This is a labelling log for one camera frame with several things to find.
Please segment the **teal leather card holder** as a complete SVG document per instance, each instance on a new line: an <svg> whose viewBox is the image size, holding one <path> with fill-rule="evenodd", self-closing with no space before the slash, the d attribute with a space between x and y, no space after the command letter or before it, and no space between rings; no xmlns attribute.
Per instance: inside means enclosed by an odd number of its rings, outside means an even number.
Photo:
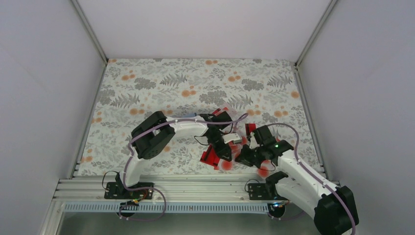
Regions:
<svg viewBox="0 0 415 235"><path fill-rule="evenodd" d="M197 113L189 113L189 114L185 114L185 115L172 115L172 118L193 118L196 117L198 114Z"/></svg>

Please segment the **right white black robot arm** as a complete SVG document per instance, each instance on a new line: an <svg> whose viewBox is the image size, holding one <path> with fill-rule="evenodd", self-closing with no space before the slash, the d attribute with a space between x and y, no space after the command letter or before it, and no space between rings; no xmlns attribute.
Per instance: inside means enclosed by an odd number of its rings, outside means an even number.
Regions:
<svg viewBox="0 0 415 235"><path fill-rule="evenodd" d="M297 130L295 144L291 145L285 140L277 141L269 127L247 124L249 144L243 145L235 158L238 163L257 168L269 160L279 169L258 184L261 192L255 188L248 191L250 199L277 200L273 206L278 210L284 207L281 200L293 202L313 219L320 234L355 235L359 217L351 189L329 181L298 155Z"/></svg>

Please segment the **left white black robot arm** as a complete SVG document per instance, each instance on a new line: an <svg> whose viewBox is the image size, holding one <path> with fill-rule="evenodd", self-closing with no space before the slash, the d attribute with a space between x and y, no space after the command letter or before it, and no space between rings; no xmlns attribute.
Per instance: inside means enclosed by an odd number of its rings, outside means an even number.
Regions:
<svg viewBox="0 0 415 235"><path fill-rule="evenodd" d="M167 117L161 111L154 112L132 132L132 139L127 147L131 152L123 171L117 192L123 198L130 198L136 193L136 185L143 172L143 161L158 156L172 139L185 137L202 137L215 157L231 162L233 160L230 143L239 143L242 137L233 131L225 133L228 126L233 129L248 116L244 113L233 120L226 111L217 114L195 114L185 117Z"/></svg>

